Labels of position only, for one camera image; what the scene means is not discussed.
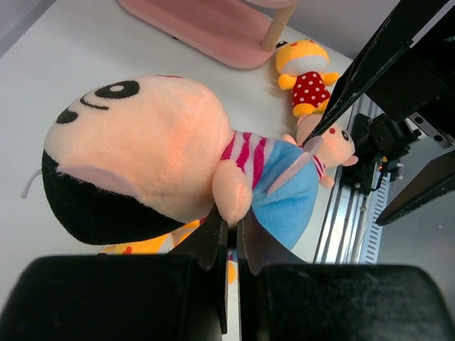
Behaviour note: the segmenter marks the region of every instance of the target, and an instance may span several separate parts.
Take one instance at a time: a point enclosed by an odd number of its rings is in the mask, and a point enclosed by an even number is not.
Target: large plush doll
[[[292,248],[328,163],[315,154],[321,141],[302,150],[234,131],[207,87],[154,75],[75,100],[45,138],[41,169],[55,216],[88,244],[158,237],[204,218],[215,204],[229,225],[252,207]]]

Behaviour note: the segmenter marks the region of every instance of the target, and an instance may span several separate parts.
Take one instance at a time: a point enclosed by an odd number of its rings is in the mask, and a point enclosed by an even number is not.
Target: orange plush toy
[[[103,247],[103,254],[162,254],[171,251],[189,236],[201,224],[200,220],[190,222],[171,233],[144,240],[142,242],[123,243]],[[228,282],[234,283],[237,273],[232,261],[228,264]]]
[[[292,90],[294,116],[322,114],[330,98],[327,87],[338,80],[337,72],[324,73],[330,60],[312,40],[287,43],[277,51],[278,79],[282,90]]]

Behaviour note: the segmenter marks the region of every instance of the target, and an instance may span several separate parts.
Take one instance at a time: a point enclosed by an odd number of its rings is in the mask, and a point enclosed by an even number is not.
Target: white table
[[[282,36],[301,38],[290,28]],[[342,73],[350,60],[328,52],[330,71]],[[235,129],[279,138],[295,126],[289,94],[276,86],[273,60],[256,70],[233,70],[130,16],[114,0],[57,0],[0,59],[0,306],[34,258],[99,249],[79,243],[60,226],[41,180],[27,200],[20,198],[40,166],[49,126],[82,93],[154,73],[205,83],[218,94]],[[348,113],[341,122],[347,120]],[[306,261],[313,260],[329,197],[330,190],[321,188],[311,222],[294,249]],[[231,295],[232,309],[236,303]],[[235,319],[230,312],[230,325]],[[236,338],[229,334],[229,340]]]

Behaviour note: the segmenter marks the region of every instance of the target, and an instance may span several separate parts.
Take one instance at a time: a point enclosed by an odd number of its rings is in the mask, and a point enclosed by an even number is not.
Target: red polka dot dress
[[[292,88],[292,108],[303,103],[317,108],[328,98],[330,92],[326,89],[320,74],[311,71],[297,77]]]

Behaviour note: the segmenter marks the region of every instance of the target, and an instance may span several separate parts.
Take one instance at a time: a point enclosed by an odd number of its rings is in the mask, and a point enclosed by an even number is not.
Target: stuffed toy
[[[195,220],[179,229],[163,236],[144,240],[142,242],[132,242],[117,245],[107,245],[101,249],[102,254],[163,254],[171,251],[179,245],[187,236],[200,226],[200,220]],[[234,283],[237,272],[232,260],[227,266],[227,281]]]
[[[327,107],[337,72],[324,73],[329,64],[327,52],[312,40],[287,43],[277,50],[278,84],[282,90],[292,90],[294,116],[322,114]]]
[[[252,207],[291,249],[333,163],[316,155],[322,141],[302,149],[235,131],[207,87],[154,75],[100,87],[63,110],[46,135],[41,170],[51,210],[84,243],[160,237],[217,205],[230,226]]]
[[[321,115],[300,117],[297,122],[296,140],[288,134],[283,135],[283,140],[301,146],[310,133],[316,128],[321,119]],[[324,160],[325,169],[321,174],[319,183],[325,188],[332,188],[335,181],[325,172],[325,170],[339,165],[355,165],[358,162],[358,157],[354,155],[355,146],[352,137],[339,124],[333,124],[321,135],[321,137],[323,138],[323,143],[319,146],[316,155],[319,159]]]

